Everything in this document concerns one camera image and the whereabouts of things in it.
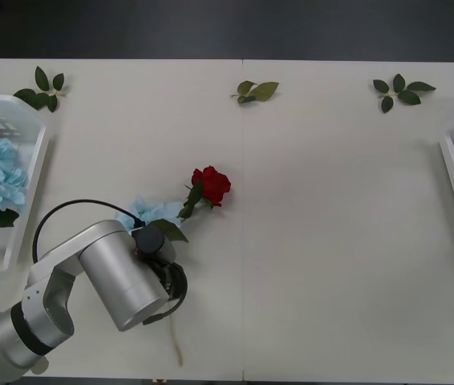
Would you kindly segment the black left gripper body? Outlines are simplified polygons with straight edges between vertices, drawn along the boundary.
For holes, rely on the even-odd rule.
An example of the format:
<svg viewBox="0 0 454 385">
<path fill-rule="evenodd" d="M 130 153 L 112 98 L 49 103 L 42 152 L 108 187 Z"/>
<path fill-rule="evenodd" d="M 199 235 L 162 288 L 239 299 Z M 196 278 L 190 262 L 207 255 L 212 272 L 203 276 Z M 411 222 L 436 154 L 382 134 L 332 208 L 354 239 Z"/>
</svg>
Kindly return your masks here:
<svg viewBox="0 0 454 385">
<path fill-rule="evenodd" d="M 160 279 L 161 285 L 169 296 L 169 301 L 176 301 L 172 310 L 177 310 L 188 293 L 188 279 L 182 266 L 159 258 L 146 258 L 144 262 Z"/>
</svg>

